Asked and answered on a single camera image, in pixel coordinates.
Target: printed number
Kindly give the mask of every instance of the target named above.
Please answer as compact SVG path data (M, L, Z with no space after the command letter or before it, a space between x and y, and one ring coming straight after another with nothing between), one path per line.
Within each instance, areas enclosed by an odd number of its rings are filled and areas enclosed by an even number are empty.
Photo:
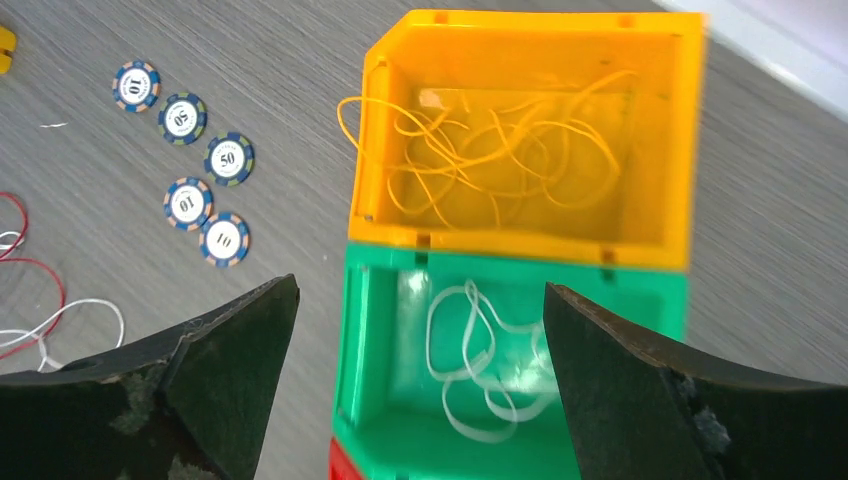
M180 110L180 113L177 114L176 118L174 118L174 123L176 123L178 127L182 127L187 120L188 115L185 113L185 110Z
M180 210L187 212L189 208L194 208L194 201L191 197L188 197L185 200L180 200Z
M233 152L221 155L221 165L232 165L234 163L236 163L236 156Z
M231 243L233 243L232 238L225 237L223 233L218 235L218 245L223 245L225 248L227 248L230 246Z
M139 87L139 85L141 85L141 80L137 78L131 78L130 84L130 93L132 93L133 95L138 95L139 93L141 93L141 87Z

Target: green plastic bin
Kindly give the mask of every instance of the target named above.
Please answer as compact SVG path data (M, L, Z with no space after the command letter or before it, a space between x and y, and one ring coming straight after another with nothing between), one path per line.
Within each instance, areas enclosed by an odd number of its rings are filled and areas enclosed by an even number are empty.
M370 480L579 479L562 403L520 423L503 443L480 443L458 433L442 406L442 383L425 363L425 330L434 296L472 279L511 323L541 319L545 283L580 292L631 321L681 340L688 281L684 274L602 270L508 258L394 249L351 243L347 248L341 347L333 430L353 463ZM462 366L461 338L470 311L467 300L445 301L434 316L431 358L439 369ZM478 326L472 352L488 338ZM497 374L528 387L556 389L536 380L529 366L546 355L544 337L536 354L522 335L499 336ZM451 410L478 428L502 425L472 382L455 384ZM516 397L526 405L529 398Z

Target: white string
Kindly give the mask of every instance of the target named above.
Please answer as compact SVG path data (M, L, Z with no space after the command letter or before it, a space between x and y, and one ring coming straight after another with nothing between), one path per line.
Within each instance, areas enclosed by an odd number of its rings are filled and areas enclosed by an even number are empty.
M33 328L32 330L29 330L29 331L21 330L21 329L0 330L0 335L19 335L17 338L14 338L12 340L0 343L0 348L9 347L9 346L14 345L16 343L23 342L23 341L27 340L28 338L35 338L38 341L38 351L41 354L41 364L38 366L38 371L39 372L42 371L44 369L45 365L50 365L51 367L55 368L56 370L61 369L65 365L60 363L60 362L57 362L56 360L51 358L50 355L48 355L47 344L44 342L44 337L39 334L39 331L46 328L50 324L50 322L55 320L56 317L63 314L69 308L73 308L73 307L76 307L78 305L83 305L83 304L87 304L87 303L103 305L103 306L111 308L112 311L115 312L115 316L118 318L119 332L118 332L118 341L115 344L114 348L120 348L124 344L124 333L126 331L126 322L124 322L124 316L121 314L121 310L117 307L117 305L115 305L114 303L112 303L108 300L103 300L103 299L100 299L100 298L83 298L81 300L71 302L71 303L65 305L64 307L62 307L61 309L59 309L58 311L56 311L56 313L51 315L50 318L43 321L41 323L41 325L39 325L39 326Z
M465 368L449 372L441 372L433 367L433 363L430 358L433 318L439 305L441 305L445 299L461 293L465 294L465 298L471 305L468 320L465 324L465 330L462 334L462 361ZM553 368L549 362L542 361L538 352L539 340L541 339L542 333L544 333L544 327L541 320L529 325L512 325L504 322L500 315L498 315L498 312L495 310L492 302L490 302L488 297L477 289L477 285L470 279L466 280L464 286L445 288L433 298L430 308L427 311L427 325L424 339L425 361L427 364L427 370L430 372L430 376L432 376L436 381L443 382L442 407L444 408L448 422L450 422L451 426L453 426L456 431L472 440L484 443L500 443L515 434L515 431L518 428L518 423L528 422L541 415L545 408L558 398L558 394L554 392L543 393L539 395L529 406L519 409L516 408L515 402L512 400L510 395L510 391L508 391L499 379L484 378L481 376L483 371L486 370L495 357L496 340L492 324L483 312L483 309L480 308L480 302L488 308L492 317L495 319L495 323L497 323L504 331L512 334L531 334L530 347L536 361L540 366L542 366L542 368L551 374L553 374ZM486 350L478 353L473 359L469 359L468 350L470 348L471 337L474 333L474 328L477 324L478 318L482 320L483 325L489 332L489 346ZM509 422L505 427L498 430L482 430L461 422L453 415L450 407L448 406L448 390L450 390L450 387L454 382L469 379L483 389L483 395L489 410L496 417ZM508 408L504 408L492 400L492 391L497 391L504 397L506 403L509 405Z
M15 242L18 241L18 237L21 236L21 232L16 232L14 230L10 230L8 232L0 233L0 238L4 237L15 237L11 243L0 243L0 252L5 252L6 250L10 250ZM15 248L20 247L26 241L26 237L21 238L21 243L19 243Z

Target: orange plastic bin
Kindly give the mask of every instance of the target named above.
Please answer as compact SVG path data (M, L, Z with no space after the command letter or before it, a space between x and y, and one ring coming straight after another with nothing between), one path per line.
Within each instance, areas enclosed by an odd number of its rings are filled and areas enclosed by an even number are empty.
M9 30L0 27L0 75L9 72L12 67L11 53L15 51L18 39Z
M365 58L350 240L685 271L704 23L410 12Z

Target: red plastic bin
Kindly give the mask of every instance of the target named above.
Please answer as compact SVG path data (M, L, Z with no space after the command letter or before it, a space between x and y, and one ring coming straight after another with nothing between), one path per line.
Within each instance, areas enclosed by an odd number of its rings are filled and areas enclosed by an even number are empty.
M330 442L330 480L363 480L335 438Z

